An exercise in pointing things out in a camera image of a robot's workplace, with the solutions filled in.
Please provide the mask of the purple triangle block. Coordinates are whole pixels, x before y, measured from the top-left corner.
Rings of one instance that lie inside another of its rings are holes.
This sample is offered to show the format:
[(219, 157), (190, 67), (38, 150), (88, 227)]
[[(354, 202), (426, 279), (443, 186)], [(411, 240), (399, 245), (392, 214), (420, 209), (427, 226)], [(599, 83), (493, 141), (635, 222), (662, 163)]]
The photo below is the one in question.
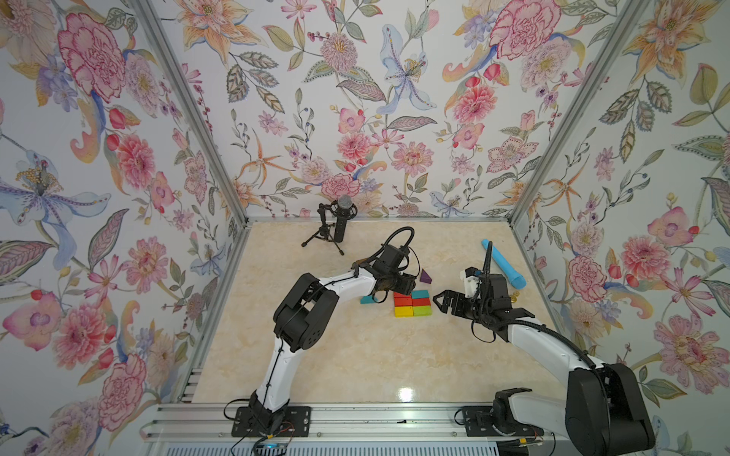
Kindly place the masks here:
[(420, 272), (419, 280), (422, 283), (426, 283), (426, 284), (432, 284), (433, 283), (433, 279), (431, 278), (431, 276), (425, 270), (422, 270)]

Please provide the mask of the lime green block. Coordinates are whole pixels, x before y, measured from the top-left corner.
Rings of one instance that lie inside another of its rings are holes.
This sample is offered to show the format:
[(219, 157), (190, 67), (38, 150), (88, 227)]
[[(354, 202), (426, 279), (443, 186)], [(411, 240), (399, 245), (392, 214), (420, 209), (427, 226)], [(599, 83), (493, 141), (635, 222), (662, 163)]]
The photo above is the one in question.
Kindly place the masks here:
[(429, 317), (433, 314), (431, 306), (414, 306), (413, 313), (415, 317)]

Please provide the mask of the yellow block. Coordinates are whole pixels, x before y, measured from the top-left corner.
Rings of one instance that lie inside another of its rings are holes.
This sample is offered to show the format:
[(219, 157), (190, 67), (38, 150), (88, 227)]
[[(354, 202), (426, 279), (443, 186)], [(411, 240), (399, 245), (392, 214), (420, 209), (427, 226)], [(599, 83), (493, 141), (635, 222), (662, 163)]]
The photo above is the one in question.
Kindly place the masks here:
[(413, 317), (414, 308), (413, 307), (395, 307), (394, 315), (395, 315), (395, 317)]

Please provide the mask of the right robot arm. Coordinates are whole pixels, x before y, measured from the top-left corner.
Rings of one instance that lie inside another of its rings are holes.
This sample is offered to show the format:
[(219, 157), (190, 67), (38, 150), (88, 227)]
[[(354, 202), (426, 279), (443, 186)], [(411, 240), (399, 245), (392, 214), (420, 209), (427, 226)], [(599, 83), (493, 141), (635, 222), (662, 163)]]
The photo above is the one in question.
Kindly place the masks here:
[(530, 311), (514, 307), (501, 275), (467, 275), (464, 284), (462, 293), (446, 290), (433, 298), (439, 311), (527, 353), (566, 388), (563, 399), (528, 388), (498, 391), (490, 411), (498, 433), (543, 429), (568, 438), (582, 455), (625, 455), (655, 446), (652, 421), (629, 367), (593, 357)]

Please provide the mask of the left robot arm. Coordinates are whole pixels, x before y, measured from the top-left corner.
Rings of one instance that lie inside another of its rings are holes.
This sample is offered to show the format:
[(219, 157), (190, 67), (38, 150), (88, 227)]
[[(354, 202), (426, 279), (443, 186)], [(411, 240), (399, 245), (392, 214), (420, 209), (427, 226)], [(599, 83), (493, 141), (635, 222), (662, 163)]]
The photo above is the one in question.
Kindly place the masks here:
[(408, 274), (411, 248), (384, 244), (369, 258), (335, 277), (301, 275), (274, 313), (275, 346), (260, 387), (250, 395), (249, 410), (264, 423), (283, 416), (305, 351), (324, 336), (341, 302), (379, 293), (408, 295), (416, 277)]

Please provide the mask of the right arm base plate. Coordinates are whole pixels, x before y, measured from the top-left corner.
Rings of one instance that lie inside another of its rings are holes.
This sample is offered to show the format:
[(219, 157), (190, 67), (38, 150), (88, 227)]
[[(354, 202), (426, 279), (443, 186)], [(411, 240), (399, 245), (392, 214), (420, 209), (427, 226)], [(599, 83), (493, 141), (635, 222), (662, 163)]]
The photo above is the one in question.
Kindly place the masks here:
[(465, 406), (454, 414), (454, 422), (462, 426), (467, 437), (542, 437), (543, 429), (519, 424), (508, 417), (503, 410), (494, 410), (491, 405)]

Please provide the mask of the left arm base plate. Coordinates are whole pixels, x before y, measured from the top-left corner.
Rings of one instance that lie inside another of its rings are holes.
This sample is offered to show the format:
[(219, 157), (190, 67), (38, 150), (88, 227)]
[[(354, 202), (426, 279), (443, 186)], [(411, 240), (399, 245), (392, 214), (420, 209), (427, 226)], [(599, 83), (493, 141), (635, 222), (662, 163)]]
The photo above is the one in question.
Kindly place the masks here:
[(284, 407), (278, 412), (240, 407), (231, 435), (241, 437), (308, 437), (312, 423), (310, 407)]

